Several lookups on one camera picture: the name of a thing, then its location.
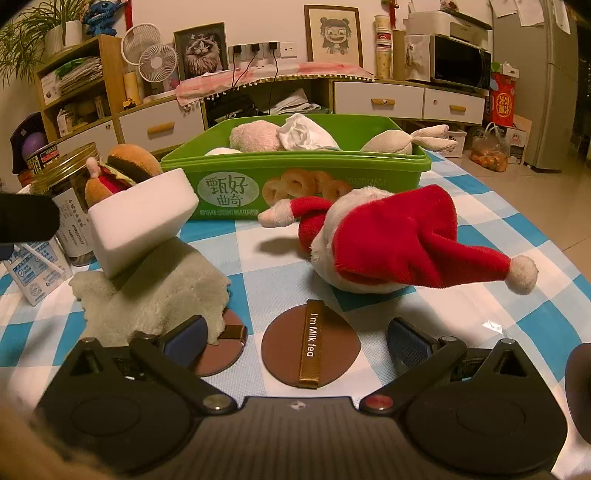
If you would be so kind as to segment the brown round powder puff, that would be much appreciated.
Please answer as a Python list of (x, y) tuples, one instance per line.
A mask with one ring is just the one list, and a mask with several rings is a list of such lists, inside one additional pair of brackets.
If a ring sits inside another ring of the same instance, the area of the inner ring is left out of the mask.
[(349, 370), (361, 351), (356, 331), (321, 300), (284, 311), (263, 334), (263, 365), (291, 387), (318, 389)]

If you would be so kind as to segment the red santa plush toy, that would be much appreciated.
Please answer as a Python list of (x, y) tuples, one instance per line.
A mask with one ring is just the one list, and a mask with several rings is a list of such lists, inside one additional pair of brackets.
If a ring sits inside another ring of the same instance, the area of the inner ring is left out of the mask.
[(298, 241), (325, 282), (358, 294), (389, 294), (406, 286), (443, 289), (502, 281), (531, 293), (535, 262), (458, 240), (452, 197), (438, 185), (390, 193), (355, 189), (331, 202), (283, 199), (259, 214), (265, 228), (298, 226)]

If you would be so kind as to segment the cream bunny plush doll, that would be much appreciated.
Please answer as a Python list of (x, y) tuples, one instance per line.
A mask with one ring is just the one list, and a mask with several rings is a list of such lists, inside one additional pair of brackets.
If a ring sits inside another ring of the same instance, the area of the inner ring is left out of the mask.
[(387, 130), (370, 139), (362, 147), (363, 152), (407, 154), (413, 153), (415, 146), (441, 152), (453, 145), (447, 139), (449, 126), (442, 124), (422, 128), (409, 134), (404, 130)]

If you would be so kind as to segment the pink fluffy plush toy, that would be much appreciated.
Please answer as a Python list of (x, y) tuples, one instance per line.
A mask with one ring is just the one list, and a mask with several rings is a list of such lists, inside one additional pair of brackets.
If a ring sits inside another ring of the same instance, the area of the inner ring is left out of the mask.
[(243, 153), (283, 150), (279, 129), (279, 126), (266, 120), (240, 124), (230, 132), (229, 147)]

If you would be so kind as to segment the white soft cloth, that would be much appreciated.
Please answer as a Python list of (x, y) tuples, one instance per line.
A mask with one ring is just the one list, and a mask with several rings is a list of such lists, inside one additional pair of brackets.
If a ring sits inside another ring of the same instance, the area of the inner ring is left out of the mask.
[(327, 130), (301, 113), (294, 113), (277, 129), (280, 144), (288, 151), (339, 151)]

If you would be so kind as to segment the grey-green fuzzy cloth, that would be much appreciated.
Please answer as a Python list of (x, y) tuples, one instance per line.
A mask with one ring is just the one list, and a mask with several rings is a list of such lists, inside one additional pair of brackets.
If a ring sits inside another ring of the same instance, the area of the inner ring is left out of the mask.
[(193, 315), (205, 319), (212, 345), (225, 328), (230, 280), (177, 237), (113, 279), (83, 271), (69, 285), (84, 310), (82, 335), (107, 347), (126, 345), (135, 331), (164, 334)]

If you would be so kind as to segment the blue white checkered mat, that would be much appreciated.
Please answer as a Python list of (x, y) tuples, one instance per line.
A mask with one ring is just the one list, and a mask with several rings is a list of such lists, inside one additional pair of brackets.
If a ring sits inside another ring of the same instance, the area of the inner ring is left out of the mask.
[[(297, 224), (315, 272), (353, 293), (500, 281), (530, 293), (526, 256), (457, 239), (450, 195), (373, 187), (334, 202), (283, 199), (266, 228)], [(238, 404), (190, 371), (209, 332), (190, 308), (164, 335), (134, 327), (120, 347), (80, 341), (39, 404), (47, 441), (1, 416), (5, 479), (548, 479), (567, 422), (523, 348), (425, 338), (428, 355), (354, 404), (249, 397)]]

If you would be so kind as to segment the white foam sponge block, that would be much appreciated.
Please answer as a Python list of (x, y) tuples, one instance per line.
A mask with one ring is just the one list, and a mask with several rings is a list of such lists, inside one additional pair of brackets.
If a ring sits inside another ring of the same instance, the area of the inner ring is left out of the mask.
[(174, 169), (90, 207), (93, 252), (106, 277), (118, 276), (176, 236), (197, 205), (184, 171)]

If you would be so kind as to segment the small milk carton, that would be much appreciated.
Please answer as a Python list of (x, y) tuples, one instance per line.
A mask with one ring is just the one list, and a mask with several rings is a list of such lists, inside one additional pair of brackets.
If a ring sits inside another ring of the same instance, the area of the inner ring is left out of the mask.
[(55, 238), (16, 244), (2, 264), (32, 306), (72, 276), (70, 264)]

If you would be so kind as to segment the green plastic storage bin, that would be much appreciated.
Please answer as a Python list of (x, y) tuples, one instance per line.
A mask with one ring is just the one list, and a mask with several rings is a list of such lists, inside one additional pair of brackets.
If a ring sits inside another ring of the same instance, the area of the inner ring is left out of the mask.
[(236, 126), (266, 120), (283, 126), (287, 116), (225, 120), (163, 157), (163, 170), (183, 169), (197, 194), (195, 219), (253, 219), (283, 199), (318, 196), (338, 200), (349, 191), (375, 186), (390, 192), (418, 187), (431, 158), (419, 146), (413, 153), (363, 152), (370, 139), (397, 124), (386, 117), (352, 114), (311, 114), (332, 135), (339, 151), (243, 153), (229, 147)]

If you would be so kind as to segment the hamburger plush toy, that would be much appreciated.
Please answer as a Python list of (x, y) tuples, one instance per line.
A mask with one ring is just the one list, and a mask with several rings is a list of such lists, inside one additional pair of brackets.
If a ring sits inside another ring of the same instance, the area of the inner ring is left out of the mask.
[(115, 146), (105, 161), (89, 157), (85, 166), (89, 173), (84, 189), (88, 207), (163, 173), (150, 152), (133, 144)]

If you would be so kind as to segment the glass jar gold lid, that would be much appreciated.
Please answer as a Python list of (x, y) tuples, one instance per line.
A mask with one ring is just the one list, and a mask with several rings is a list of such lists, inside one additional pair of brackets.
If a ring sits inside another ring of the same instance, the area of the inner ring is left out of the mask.
[(99, 158), (93, 142), (53, 159), (30, 187), (32, 194), (49, 196), (57, 205), (60, 225), (56, 237), (69, 262), (76, 267), (95, 261), (85, 200), (89, 158)]

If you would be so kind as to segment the bag of oranges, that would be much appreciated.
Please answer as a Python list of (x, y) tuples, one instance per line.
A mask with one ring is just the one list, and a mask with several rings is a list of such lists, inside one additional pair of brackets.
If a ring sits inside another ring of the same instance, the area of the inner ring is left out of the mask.
[(474, 136), (470, 160), (494, 172), (505, 172), (509, 165), (510, 144), (493, 122)]

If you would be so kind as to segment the white cardboard box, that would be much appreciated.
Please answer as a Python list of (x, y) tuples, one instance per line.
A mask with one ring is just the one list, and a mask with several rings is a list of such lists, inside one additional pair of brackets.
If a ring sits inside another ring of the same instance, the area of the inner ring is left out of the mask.
[(447, 139), (453, 142), (453, 145), (441, 151), (446, 158), (461, 158), (464, 154), (467, 132), (462, 130), (450, 130)]

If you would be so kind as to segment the purple ball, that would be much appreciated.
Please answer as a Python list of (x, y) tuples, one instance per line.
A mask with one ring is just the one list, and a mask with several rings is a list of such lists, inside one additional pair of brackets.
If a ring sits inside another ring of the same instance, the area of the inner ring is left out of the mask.
[(42, 132), (34, 132), (28, 135), (23, 141), (21, 153), (24, 159), (29, 158), (37, 150), (48, 143), (46, 135)]

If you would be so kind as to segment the wooden tv cabinet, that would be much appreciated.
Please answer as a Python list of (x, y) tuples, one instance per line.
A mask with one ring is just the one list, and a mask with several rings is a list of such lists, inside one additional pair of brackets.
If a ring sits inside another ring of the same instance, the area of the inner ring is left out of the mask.
[(484, 117), (482, 91), (377, 79), (273, 80), (202, 99), (189, 110), (178, 105), (174, 88), (126, 107), (126, 76), (136, 87), (149, 86), (123, 61), (120, 45), (120, 38), (100, 35), (54, 55), (36, 69), (44, 129), (61, 153), (93, 142), (101, 154), (118, 143), (131, 143), (160, 155), (223, 119), (269, 112), (297, 91), (331, 113), (464, 126), (477, 125)]

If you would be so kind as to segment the pink lace cloth runner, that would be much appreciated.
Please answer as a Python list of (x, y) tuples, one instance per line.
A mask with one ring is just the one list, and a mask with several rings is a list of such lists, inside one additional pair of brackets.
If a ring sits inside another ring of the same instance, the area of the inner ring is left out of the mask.
[(375, 76), (363, 67), (334, 62), (301, 62), (263, 67), (236, 68), (183, 80), (175, 89), (178, 105), (189, 110), (193, 103), (211, 99), (233, 89), (259, 83), (301, 80), (308, 78), (338, 78), (374, 81)]

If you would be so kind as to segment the red gift box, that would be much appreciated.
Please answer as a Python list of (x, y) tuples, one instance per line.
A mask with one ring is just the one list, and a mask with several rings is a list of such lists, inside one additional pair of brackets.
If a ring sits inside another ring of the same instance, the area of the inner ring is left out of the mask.
[(515, 112), (516, 80), (502, 73), (493, 73), (490, 82), (490, 121), (497, 126), (512, 127)]

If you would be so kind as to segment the grey refrigerator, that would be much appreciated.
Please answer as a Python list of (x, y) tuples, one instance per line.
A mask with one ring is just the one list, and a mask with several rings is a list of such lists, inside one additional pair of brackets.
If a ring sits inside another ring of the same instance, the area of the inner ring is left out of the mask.
[(532, 122), (524, 162), (565, 168), (578, 91), (578, 38), (563, 1), (493, 1), (494, 59), (519, 70), (515, 114)]

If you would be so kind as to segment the framed cat picture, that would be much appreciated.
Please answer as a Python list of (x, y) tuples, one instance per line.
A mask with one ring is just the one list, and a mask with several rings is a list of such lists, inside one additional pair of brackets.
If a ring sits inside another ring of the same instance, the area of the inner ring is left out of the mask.
[(213, 23), (173, 33), (180, 80), (228, 70), (224, 23)]

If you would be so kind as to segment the white desk fan pair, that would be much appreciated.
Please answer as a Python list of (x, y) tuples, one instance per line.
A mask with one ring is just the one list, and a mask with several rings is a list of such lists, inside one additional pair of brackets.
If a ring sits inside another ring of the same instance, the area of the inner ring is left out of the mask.
[(123, 60), (135, 68), (141, 79), (158, 90), (165, 90), (177, 67), (175, 49), (161, 40), (158, 27), (140, 23), (130, 27), (120, 45)]

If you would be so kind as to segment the framed cartoon girl picture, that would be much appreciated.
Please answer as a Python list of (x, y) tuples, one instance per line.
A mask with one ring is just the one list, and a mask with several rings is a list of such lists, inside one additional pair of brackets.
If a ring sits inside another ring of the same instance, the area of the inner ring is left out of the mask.
[(359, 9), (349, 6), (304, 5), (308, 61), (363, 67)]

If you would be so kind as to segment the white printer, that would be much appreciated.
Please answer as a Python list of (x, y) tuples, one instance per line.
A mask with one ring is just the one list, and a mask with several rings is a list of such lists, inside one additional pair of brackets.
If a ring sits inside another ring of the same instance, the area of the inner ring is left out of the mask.
[(443, 35), (490, 49), (492, 26), (460, 12), (414, 11), (404, 20), (408, 35)]

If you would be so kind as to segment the blue stitch plush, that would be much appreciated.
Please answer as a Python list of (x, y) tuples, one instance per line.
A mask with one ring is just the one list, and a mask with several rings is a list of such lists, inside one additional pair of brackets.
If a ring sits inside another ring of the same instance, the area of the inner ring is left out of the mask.
[(116, 13), (125, 5), (125, 1), (93, 1), (86, 9), (82, 23), (87, 27), (87, 34), (91, 37), (99, 35), (115, 36)]

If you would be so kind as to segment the potted green plant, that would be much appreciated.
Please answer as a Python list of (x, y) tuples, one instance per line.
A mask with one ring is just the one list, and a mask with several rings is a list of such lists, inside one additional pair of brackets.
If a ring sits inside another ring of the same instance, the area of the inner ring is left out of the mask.
[(1, 28), (1, 84), (13, 79), (31, 83), (45, 53), (45, 37), (55, 27), (81, 20), (88, 1), (41, 1)]

